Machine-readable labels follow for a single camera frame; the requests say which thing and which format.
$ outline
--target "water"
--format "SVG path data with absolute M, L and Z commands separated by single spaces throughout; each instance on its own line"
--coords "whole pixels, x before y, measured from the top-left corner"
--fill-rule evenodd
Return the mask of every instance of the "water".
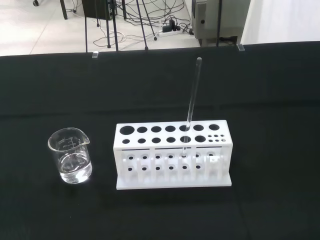
M 82 183 L 89 178 L 92 165 L 84 151 L 63 155 L 58 161 L 61 178 L 68 184 Z

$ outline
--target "gray machine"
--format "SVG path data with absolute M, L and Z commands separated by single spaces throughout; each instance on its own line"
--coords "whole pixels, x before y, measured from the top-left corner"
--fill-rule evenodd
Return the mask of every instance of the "gray machine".
M 250 1 L 222 0 L 220 37 L 237 36 L 237 44 L 240 43 Z M 218 11 L 219 0 L 192 0 L 192 28 L 195 37 L 202 40 L 203 46 L 207 46 L 208 40 L 217 40 Z

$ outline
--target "white floor tile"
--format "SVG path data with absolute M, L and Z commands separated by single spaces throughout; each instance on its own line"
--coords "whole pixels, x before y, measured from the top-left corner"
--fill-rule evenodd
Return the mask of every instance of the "white floor tile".
M 0 56 L 30 54 L 59 5 L 50 0 L 40 3 L 45 4 L 35 7 L 30 0 L 1 0 Z
M 83 7 L 81 1 L 79 1 L 79 7 L 76 15 L 72 12 L 68 12 L 68 20 L 63 18 L 60 1 L 58 0 L 39 0 L 40 6 L 35 7 L 32 4 L 32 0 L 2 0 L 4 4 L 0 5 L 0 56 L 6 55 L 27 55 L 27 54 L 49 54 L 49 53 L 81 53 L 86 51 L 85 46 L 85 20 Z M 161 16 L 164 14 L 163 10 L 158 8 L 150 2 L 145 0 L 147 11 L 151 13 L 151 17 Z M 181 5 L 182 0 L 167 0 L 168 6 L 172 7 Z M 137 6 L 134 5 L 136 1 L 133 1 L 131 8 L 127 7 L 129 13 L 133 13 L 133 10 L 138 12 Z M 164 8 L 165 4 L 162 0 L 156 0 L 156 5 L 159 8 Z M 65 0 L 65 6 L 67 9 L 73 8 L 71 0 Z M 143 5 L 140 6 L 142 16 L 146 16 L 146 12 Z M 127 35 L 136 35 L 141 37 L 129 36 L 135 39 L 142 38 L 141 25 L 137 23 L 137 26 L 133 26 L 126 22 L 122 16 L 122 11 L 118 9 L 118 16 L 116 17 L 117 31 Z M 176 18 L 189 19 L 189 15 L 186 7 L 178 12 L 174 12 Z M 113 22 L 109 21 L 110 30 L 113 30 Z M 101 28 L 106 31 L 106 21 L 101 21 Z M 98 47 L 93 44 L 93 41 L 104 37 L 103 32 L 97 27 L 96 20 L 93 18 L 87 19 L 88 30 L 88 51 L 115 51 L 114 45 L 110 49 L 107 47 Z M 144 26 L 145 35 L 152 34 L 149 26 Z M 111 37 L 110 43 L 113 44 L 114 37 Z M 106 45 L 107 39 L 103 38 L 96 44 Z M 199 42 L 194 36 L 187 33 L 158 37 L 157 41 L 150 38 L 147 41 L 149 49 L 172 49 L 172 48 L 190 48 L 199 47 Z M 129 50 L 144 50 L 144 42 L 137 42 L 136 40 L 127 38 L 125 42 L 119 43 L 119 49 Z

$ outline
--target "white test tube rack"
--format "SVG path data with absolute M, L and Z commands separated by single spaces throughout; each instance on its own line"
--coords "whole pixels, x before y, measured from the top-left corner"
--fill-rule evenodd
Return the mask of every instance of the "white test tube rack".
M 116 189 L 231 186 L 227 121 L 192 121 L 189 131 L 185 126 L 185 121 L 117 124 Z

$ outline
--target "table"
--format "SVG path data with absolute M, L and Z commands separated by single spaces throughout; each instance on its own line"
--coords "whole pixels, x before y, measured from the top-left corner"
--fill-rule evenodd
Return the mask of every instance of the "table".
M 320 44 L 244 47 L 0 57 L 0 239 L 319 239 Z M 194 120 L 227 120 L 232 187 L 116 190 L 116 124 L 183 121 L 197 57 Z M 83 184 L 47 147 L 65 127 L 91 140 Z

